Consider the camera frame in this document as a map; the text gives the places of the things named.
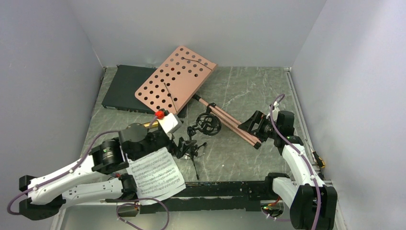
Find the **pink perforated music stand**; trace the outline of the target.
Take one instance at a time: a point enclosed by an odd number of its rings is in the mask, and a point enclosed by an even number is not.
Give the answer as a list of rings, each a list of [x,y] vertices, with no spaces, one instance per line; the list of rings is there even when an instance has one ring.
[[[258,149],[261,141],[238,128],[241,122],[216,104],[208,103],[202,97],[197,96],[198,90],[216,67],[216,63],[185,46],[179,46],[135,91],[135,98],[154,112],[163,108],[176,115],[191,98],[194,98],[209,107],[209,111],[214,113],[222,124]]]

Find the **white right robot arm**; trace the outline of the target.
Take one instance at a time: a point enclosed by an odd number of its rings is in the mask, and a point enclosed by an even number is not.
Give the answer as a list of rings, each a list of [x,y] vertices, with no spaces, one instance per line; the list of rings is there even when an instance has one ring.
[[[278,196],[289,208],[290,222],[297,230],[331,230],[334,228],[338,194],[316,173],[306,155],[302,140],[294,135],[294,113],[278,111],[276,119],[256,111],[238,128],[261,141],[274,140],[274,146],[288,163],[293,178],[271,173],[264,185],[270,199]]]

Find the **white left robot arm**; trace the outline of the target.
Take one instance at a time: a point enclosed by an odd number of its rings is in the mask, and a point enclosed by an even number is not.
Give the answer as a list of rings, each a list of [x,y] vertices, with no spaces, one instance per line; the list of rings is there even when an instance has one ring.
[[[118,137],[90,145],[77,161],[45,176],[19,179],[20,215],[43,220],[88,201],[113,199],[150,205],[185,188],[174,162],[185,153],[185,141],[174,142],[177,119],[160,119],[148,129],[140,123],[118,131]]]

